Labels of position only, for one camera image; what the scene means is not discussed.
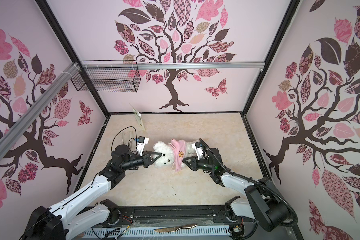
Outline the white teddy bear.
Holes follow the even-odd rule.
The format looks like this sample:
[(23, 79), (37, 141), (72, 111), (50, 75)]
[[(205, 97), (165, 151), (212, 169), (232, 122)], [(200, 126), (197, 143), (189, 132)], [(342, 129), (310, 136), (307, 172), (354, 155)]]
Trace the white teddy bear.
[[(173, 168), (174, 153), (172, 151), (172, 148), (169, 146), (169, 143), (164, 143), (162, 141), (159, 141), (156, 144), (154, 144), (154, 147), (153, 147), (154, 152), (163, 154), (158, 160), (155, 161), (154, 165), (155, 165), (156, 168), (162, 168), (162, 167), (168, 167), (168, 166), (171, 166)], [(192, 148), (193, 143), (194, 142), (186, 142), (186, 144), (187, 144), (187, 153), (184, 156), (184, 158), (192, 157), (192, 156), (196, 155), (195, 150), (193, 150), (193, 148)]]

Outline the pink teddy hoodie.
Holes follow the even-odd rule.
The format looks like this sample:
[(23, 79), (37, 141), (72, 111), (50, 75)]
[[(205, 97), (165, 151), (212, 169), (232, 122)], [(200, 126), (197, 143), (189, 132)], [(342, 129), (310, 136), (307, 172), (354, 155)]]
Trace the pink teddy hoodie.
[(175, 169), (175, 172), (179, 172), (183, 168), (183, 159), (187, 153), (187, 144), (184, 140), (177, 141), (172, 139), (169, 146), (172, 148), (174, 153), (173, 168)]

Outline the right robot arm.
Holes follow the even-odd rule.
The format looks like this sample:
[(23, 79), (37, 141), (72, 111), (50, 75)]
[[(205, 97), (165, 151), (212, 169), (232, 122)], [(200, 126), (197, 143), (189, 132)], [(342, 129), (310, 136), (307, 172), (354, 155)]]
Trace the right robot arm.
[(192, 171), (208, 173), (217, 185), (245, 195), (244, 200), (236, 198), (228, 203), (235, 216), (255, 220), (267, 232), (297, 222), (293, 208), (272, 181), (268, 178), (254, 180), (233, 172), (223, 164), (218, 149), (198, 148), (195, 156), (183, 159), (183, 164)]

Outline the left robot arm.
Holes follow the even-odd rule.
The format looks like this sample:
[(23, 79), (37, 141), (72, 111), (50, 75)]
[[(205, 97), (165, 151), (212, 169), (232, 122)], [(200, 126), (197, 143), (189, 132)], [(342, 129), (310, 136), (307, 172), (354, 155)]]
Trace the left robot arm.
[(147, 168), (162, 156), (152, 151), (134, 154), (127, 145), (117, 146), (106, 167), (93, 180), (66, 199), (45, 208), (35, 209), (28, 221), (22, 240), (71, 240), (87, 229), (119, 217), (118, 206), (104, 200), (90, 210), (85, 208), (118, 185), (126, 171)]

